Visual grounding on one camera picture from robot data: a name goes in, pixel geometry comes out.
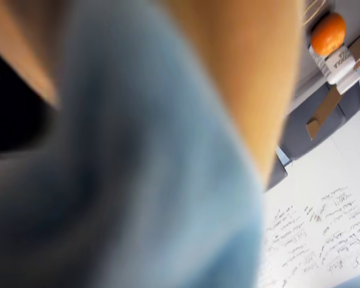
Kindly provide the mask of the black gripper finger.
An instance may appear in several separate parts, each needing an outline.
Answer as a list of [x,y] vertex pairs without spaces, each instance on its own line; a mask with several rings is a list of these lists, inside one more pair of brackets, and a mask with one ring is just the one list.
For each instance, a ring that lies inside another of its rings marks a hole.
[[33,146],[55,116],[56,109],[0,57],[0,154]]

